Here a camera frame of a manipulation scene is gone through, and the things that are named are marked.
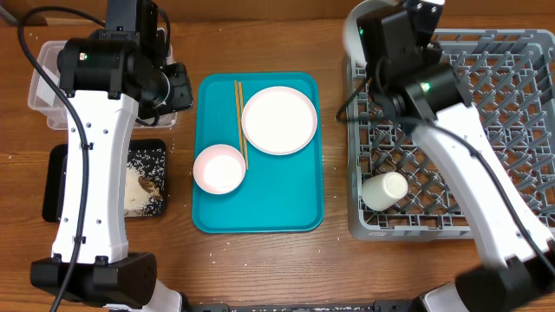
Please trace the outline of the white rice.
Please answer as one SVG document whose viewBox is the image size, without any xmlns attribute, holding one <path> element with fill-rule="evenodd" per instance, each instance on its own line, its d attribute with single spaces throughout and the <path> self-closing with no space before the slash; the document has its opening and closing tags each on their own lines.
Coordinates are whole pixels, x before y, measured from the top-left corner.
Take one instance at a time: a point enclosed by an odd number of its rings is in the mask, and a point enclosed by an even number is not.
<svg viewBox="0 0 555 312">
<path fill-rule="evenodd" d="M 139 176 L 153 181 L 163 199 L 153 200 L 138 183 Z M 167 153 L 162 148 L 130 150 L 127 158 L 124 212 L 127 218 L 158 217 L 167 208 Z"/>
</svg>

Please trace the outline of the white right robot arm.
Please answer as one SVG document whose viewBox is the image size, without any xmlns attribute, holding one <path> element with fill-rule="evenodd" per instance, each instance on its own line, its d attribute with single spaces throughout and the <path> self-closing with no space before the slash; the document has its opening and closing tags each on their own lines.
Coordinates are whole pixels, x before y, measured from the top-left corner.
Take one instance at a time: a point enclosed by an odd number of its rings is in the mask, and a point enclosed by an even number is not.
<svg viewBox="0 0 555 312">
<path fill-rule="evenodd" d="M 440 1 L 367 1 L 355 16 L 369 96 L 432 160 L 471 228 L 480 266 L 415 311 L 510 311 L 554 291 L 554 237 L 501 165 L 467 85 L 432 35 Z"/>
</svg>

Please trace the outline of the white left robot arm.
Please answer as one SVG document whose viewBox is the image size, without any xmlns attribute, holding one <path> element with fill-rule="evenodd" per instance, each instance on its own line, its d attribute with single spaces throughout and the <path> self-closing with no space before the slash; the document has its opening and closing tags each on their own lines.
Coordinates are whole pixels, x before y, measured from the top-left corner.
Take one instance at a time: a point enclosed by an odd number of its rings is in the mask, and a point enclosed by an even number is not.
<svg viewBox="0 0 555 312">
<path fill-rule="evenodd" d="M 66 108 L 68 154 L 62 218 L 51 254 L 30 267 L 31 284 L 57 302 L 115 311 L 185 311 L 186 296 L 157 277 L 151 253 L 128 248 L 127 153 L 137 120 L 193 105 L 182 63 L 169 63 L 166 12 L 151 1 L 111 1 L 85 38 L 69 39 L 50 87 Z"/>
</svg>

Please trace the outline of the pink bowl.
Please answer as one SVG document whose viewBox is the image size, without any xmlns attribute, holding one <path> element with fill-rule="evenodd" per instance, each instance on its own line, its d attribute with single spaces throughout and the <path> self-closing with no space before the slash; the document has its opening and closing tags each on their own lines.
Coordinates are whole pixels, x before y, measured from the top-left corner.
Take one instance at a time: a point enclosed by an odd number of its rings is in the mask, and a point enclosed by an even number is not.
<svg viewBox="0 0 555 312">
<path fill-rule="evenodd" d="M 212 145 L 200 152 L 193 164 L 196 184 L 205 192 L 223 195 L 234 191 L 242 183 L 246 163 L 233 146 Z"/>
</svg>

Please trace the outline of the white plastic cup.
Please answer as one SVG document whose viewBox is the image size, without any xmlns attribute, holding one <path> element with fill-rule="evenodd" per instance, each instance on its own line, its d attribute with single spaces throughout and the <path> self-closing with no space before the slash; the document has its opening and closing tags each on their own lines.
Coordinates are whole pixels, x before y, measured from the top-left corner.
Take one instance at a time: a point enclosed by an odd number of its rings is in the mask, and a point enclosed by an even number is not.
<svg viewBox="0 0 555 312">
<path fill-rule="evenodd" d="M 385 211 L 408 193 L 408 181 L 398 172 L 387 172 L 362 183 L 362 201 L 373 211 Z"/>
</svg>

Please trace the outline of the brown food scrap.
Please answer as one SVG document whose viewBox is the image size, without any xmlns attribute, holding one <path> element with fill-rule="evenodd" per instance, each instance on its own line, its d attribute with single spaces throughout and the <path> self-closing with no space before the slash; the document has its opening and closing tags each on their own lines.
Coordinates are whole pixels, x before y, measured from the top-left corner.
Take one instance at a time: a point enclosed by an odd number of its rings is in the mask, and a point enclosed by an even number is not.
<svg viewBox="0 0 555 312">
<path fill-rule="evenodd" d="M 153 200 L 161 201 L 163 199 L 160 188 L 150 179 L 144 176 L 139 176 L 138 183 L 141 188 L 152 197 Z"/>
</svg>

